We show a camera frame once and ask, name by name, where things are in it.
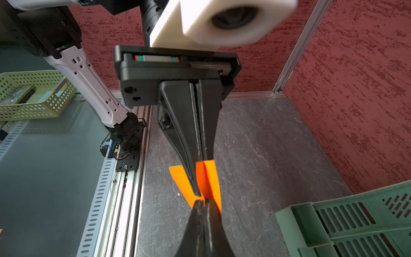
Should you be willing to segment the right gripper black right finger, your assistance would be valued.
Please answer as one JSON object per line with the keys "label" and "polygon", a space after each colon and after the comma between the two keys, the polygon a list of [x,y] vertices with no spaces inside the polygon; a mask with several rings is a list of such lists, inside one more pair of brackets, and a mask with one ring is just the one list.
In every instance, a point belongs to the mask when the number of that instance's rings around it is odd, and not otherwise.
{"label": "right gripper black right finger", "polygon": [[207,200],[204,206],[204,256],[234,257],[220,211],[213,199]]}

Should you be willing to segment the orange square paper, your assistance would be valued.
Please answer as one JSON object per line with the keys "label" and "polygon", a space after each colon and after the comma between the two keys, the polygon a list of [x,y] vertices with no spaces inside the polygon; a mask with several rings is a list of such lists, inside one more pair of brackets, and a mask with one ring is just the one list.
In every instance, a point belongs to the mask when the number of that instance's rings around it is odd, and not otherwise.
{"label": "orange square paper", "polygon": [[191,209],[197,200],[211,199],[215,201],[219,213],[222,214],[222,198],[214,160],[197,162],[195,165],[195,182],[200,190],[199,196],[195,195],[183,166],[169,167],[169,171]]}

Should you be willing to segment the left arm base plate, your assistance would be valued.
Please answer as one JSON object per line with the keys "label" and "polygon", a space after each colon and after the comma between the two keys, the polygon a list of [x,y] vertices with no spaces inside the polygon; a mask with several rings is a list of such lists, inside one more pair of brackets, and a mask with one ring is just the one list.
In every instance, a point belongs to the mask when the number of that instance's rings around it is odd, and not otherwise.
{"label": "left arm base plate", "polygon": [[140,147],[133,150],[123,151],[121,148],[114,156],[116,160],[116,171],[136,171],[140,164]]}

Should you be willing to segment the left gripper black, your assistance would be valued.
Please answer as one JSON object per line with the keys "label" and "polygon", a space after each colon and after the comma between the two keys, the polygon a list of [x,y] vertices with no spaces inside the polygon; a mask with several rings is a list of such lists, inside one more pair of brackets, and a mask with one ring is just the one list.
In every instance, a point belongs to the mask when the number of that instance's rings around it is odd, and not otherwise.
{"label": "left gripper black", "polygon": [[[160,128],[180,157],[194,195],[199,197],[196,163],[214,159],[221,99],[234,89],[234,80],[242,69],[238,55],[117,45],[113,57],[126,106],[158,102]],[[197,105],[194,85],[188,80],[199,80]]]}

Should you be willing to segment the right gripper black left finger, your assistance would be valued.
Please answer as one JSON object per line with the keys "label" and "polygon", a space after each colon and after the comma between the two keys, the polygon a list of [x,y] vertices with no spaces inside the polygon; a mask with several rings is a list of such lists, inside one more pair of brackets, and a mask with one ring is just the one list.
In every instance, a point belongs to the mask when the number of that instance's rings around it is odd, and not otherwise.
{"label": "right gripper black left finger", "polygon": [[175,257],[204,257],[204,202],[194,203],[182,241]]}

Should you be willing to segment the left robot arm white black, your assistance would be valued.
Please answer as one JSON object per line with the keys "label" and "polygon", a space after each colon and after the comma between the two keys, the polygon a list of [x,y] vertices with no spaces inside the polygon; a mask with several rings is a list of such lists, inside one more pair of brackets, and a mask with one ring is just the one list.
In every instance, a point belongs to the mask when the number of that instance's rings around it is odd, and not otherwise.
{"label": "left robot arm white black", "polygon": [[182,161],[170,168],[189,201],[220,195],[214,140],[221,102],[241,70],[236,54],[116,46],[115,71],[124,104],[94,70],[70,1],[2,1],[1,22],[35,56],[61,72],[98,113],[111,139],[125,151],[140,145],[136,106],[159,107],[159,125]]}

